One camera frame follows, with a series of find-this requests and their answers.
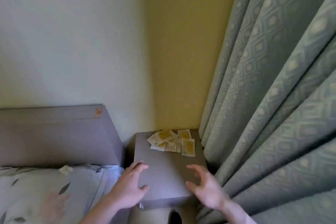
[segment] patterned curtain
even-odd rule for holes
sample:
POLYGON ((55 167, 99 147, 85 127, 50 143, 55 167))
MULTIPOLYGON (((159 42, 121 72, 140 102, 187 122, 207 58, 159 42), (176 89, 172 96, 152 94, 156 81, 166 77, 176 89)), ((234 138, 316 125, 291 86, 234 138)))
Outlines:
POLYGON ((234 1, 199 134, 258 224, 336 223, 335 33, 336 0, 234 1))

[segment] shoe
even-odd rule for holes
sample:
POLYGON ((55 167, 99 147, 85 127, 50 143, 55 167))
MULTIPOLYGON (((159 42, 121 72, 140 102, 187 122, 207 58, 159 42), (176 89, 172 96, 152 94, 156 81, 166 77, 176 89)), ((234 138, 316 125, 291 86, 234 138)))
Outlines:
POLYGON ((181 216, 175 210, 170 212, 168 224, 182 224, 181 216))

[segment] beige floor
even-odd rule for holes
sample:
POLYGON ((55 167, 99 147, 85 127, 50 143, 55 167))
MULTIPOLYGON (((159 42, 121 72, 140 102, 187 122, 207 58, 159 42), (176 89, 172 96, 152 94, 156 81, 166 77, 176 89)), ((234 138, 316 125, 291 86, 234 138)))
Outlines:
MULTIPOLYGON (((184 206, 174 209, 181 215, 183 224, 196 224, 196 209, 193 206, 184 206)), ((144 211, 133 208, 129 216, 128 224, 167 224, 171 210, 172 208, 161 208, 144 211)))

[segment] pile of packets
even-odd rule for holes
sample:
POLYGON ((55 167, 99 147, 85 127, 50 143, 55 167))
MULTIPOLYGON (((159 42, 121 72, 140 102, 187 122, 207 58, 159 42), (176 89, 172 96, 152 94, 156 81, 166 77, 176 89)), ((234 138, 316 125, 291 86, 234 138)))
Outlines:
POLYGON ((158 151, 182 153, 183 156, 196 157, 195 140, 191 138, 190 130, 178 130, 178 135, 167 129, 156 132, 147 141, 150 148, 158 151))

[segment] person's left hand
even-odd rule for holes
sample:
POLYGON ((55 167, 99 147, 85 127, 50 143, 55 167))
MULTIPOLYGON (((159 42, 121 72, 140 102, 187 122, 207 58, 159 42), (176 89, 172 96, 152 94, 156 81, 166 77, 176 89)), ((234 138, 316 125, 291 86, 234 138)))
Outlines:
POLYGON ((147 168, 148 166, 144 165, 143 161, 133 162, 119 177, 108 194, 119 209, 135 206, 146 195, 149 186, 139 188, 138 183, 141 172, 147 168))

